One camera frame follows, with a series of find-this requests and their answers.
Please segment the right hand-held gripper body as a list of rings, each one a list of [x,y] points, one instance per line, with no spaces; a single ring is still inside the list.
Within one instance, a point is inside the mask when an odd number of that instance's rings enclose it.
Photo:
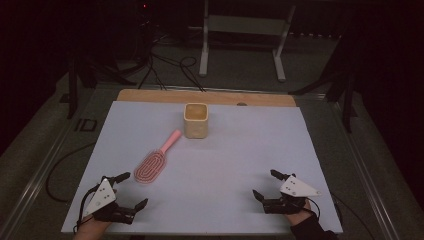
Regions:
[[[297,214],[305,210],[306,200],[320,196],[321,192],[295,175],[275,175],[282,182],[278,199],[262,198],[262,206],[266,214]]]

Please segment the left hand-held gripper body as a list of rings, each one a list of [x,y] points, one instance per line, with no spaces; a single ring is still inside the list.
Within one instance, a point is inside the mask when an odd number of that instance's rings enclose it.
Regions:
[[[117,197],[113,186],[107,177],[103,177],[93,189],[94,195],[83,209],[82,216],[92,216],[96,220],[104,222],[131,224],[135,213],[132,209],[120,207],[116,203]]]

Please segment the pink hairbrush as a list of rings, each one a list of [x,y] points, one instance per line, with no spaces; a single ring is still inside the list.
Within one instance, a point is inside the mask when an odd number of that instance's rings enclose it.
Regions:
[[[149,184],[156,180],[166,166],[166,152],[181,137],[180,130],[174,130],[164,144],[150,152],[135,168],[134,178],[138,183]]]

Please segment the cream square cup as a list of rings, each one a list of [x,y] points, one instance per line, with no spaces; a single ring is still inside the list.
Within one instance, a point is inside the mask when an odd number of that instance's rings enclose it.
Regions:
[[[184,134],[189,139],[203,139],[208,135],[208,106],[188,103],[184,108]]]

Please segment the person's right hand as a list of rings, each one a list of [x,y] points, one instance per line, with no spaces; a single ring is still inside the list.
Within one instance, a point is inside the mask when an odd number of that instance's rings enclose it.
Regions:
[[[286,215],[286,218],[291,226],[295,226],[305,221],[309,217],[313,216],[314,213],[311,210],[311,206],[308,200],[305,201],[303,210],[296,214]]]

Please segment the person's left hand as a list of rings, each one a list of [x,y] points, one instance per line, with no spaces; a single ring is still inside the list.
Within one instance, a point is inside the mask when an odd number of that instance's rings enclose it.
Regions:
[[[98,221],[92,216],[87,216],[73,236],[73,240],[100,240],[110,226],[111,222]]]

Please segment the white table mat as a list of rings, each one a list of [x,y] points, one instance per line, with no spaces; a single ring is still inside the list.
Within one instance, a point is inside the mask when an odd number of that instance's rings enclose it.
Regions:
[[[62,226],[73,230],[83,195],[104,176],[131,173],[143,158],[183,126],[183,105],[116,101]],[[110,232],[147,235],[277,235],[289,231],[280,215],[267,214],[254,194],[280,195],[271,170],[295,174],[319,191],[323,228],[342,227],[302,112],[297,107],[210,105],[208,135],[180,138],[150,184],[118,184],[117,201],[148,202],[130,225]]]

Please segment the black stand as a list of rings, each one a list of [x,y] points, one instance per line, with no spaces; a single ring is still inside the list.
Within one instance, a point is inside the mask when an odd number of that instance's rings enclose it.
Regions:
[[[352,52],[349,48],[350,43],[351,36],[349,33],[345,32],[338,40],[320,77],[311,84],[289,92],[289,95],[300,96],[325,84],[329,84],[330,87],[325,93],[325,99],[328,102],[335,103],[341,96],[344,96],[341,121],[348,133],[352,132],[350,118],[353,113],[352,101],[355,83],[352,69]]]
[[[68,92],[60,100],[68,104],[67,118],[71,119],[78,109],[78,80],[86,88],[94,88],[97,84],[95,74],[100,74],[113,82],[122,85],[135,85],[135,82],[127,80],[126,75],[135,73],[141,69],[136,65],[124,70],[113,70],[111,67],[100,63],[90,56],[71,56],[68,58]]]

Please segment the white metal stand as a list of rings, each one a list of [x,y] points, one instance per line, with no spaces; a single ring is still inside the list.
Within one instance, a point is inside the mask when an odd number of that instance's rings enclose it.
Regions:
[[[209,39],[210,32],[225,32],[239,34],[257,34],[278,36],[280,39],[279,45],[272,51],[277,80],[279,82],[286,81],[281,55],[287,40],[291,22],[296,10],[295,5],[289,7],[287,16],[280,19],[254,18],[254,17],[239,17],[239,16],[224,16],[211,15],[209,13],[209,0],[203,0],[203,26],[202,26],[202,51],[200,56],[199,75],[205,77],[208,73],[209,60]]]

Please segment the metal frame rail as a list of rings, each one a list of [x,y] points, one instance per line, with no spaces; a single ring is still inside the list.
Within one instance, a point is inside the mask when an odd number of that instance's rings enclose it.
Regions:
[[[364,159],[359,151],[359,148],[353,138],[352,134],[349,133],[341,120],[342,110],[337,103],[328,104],[333,118],[335,119],[337,128],[344,136],[347,144],[347,148],[351,154],[351,160],[355,166],[357,175],[361,181],[364,191],[367,195],[367,199],[370,202],[371,208],[377,219],[377,222],[382,230],[385,240],[400,240],[399,234],[389,216],[389,213],[384,205],[382,197],[380,196],[378,189],[368,171]]]
[[[52,168],[53,162],[56,160],[67,135],[77,124],[80,116],[81,112],[77,111],[72,118],[64,122],[62,129],[50,145],[49,151],[46,153],[43,161],[29,178],[29,182],[16,202],[16,205],[0,228],[0,240],[11,240],[18,231],[33,202],[41,191],[48,171]]]

